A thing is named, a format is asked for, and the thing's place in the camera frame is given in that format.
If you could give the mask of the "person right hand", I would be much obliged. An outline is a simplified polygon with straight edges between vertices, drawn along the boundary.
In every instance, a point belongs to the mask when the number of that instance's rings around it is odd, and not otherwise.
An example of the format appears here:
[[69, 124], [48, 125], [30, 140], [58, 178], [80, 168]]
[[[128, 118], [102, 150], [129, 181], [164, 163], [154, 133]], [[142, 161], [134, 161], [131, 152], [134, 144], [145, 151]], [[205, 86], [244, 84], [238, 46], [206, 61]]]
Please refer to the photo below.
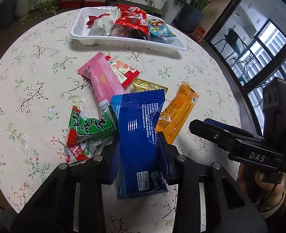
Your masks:
[[284, 201], [285, 178], [281, 183], [272, 184], [263, 182], [264, 174], [259, 170], [252, 173], [249, 168], [241, 163], [239, 166], [237, 183], [246, 192], [247, 196], [253, 195], [259, 199], [257, 206], [260, 212], [266, 212], [277, 207]]

